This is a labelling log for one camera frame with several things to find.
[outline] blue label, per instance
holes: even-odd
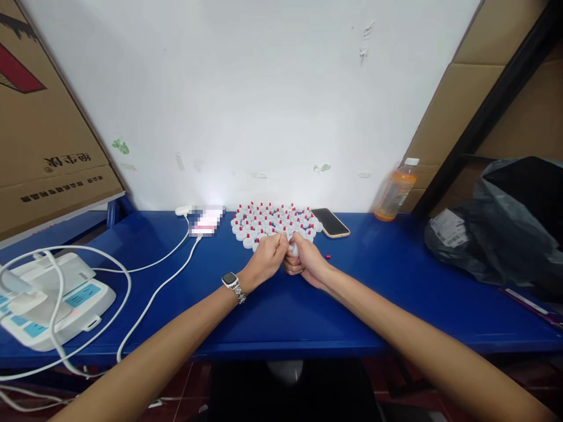
[[[100,290],[101,289],[98,286],[94,284],[89,284],[86,287],[84,287],[82,290],[74,293],[71,297],[65,300],[65,302],[68,303],[73,308],[77,308],[78,306],[86,302],[88,299],[90,299],[92,296],[94,296],[96,293],[98,293]]]
[[[22,326],[22,325],[25,324],[27,321],[28,321],[27,319],[25,319],[24,317],[19,316],[19,315],[14,315],[14,316],[12,317],[12,322],[13,322],[14,324],[16,324],[16,325],[19,325],[19,326]]]
[[[44,327],[43,325],[39,325],[36,323],[32,323],[29,324],[26,328],[24,328],[23,330],[29,334],[30,337],[37,337],[39,334],[41,334],[43,331],[45,331],[47,329],[47,327]]]

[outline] black plastic bag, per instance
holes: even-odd
[[[563,164],[537,157],[495,161],[481,174],[473,200],[451,211],[463,220],[458,230],[467,240],[444,242],[431,221],[425,242],[439,260],[485,283],[537,283],[563,292]]]

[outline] smartphone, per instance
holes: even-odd
[[[319,208],[311,210],[311,212],[323,224],[324,234],[328,237],[334,239],[336,237],[346,237],[350,235],[349,228],[327,208]]]

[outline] watch face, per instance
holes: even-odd
[[[233,284],[236,281],[236,275],[234,275],[233,273],[226,273],[223,276],[223,281],[227,285]]]

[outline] phone case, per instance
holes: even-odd
[[[334,215],[334,213],[333,213],[331,210],[328,210],[328,211],[334,216],[334,218],[336,218],[336,219],[340,222],[340,224],[342,224],[344,227],[346,227],[346,230],[348,230],[348,233],[329,234],[329,233],[327,232],[327,229],[325,229],[324,226],[323,226],[323,232],[324,232],[324,234],[326,234],[327,237],[330,237],[331,239],[337,239],[337,238],[339,238],[339,237],[346,237],[346,236],[349,236],[349,235],[350,235],[350,229],[346,226],[346,224],[344,224],[336,215]]]

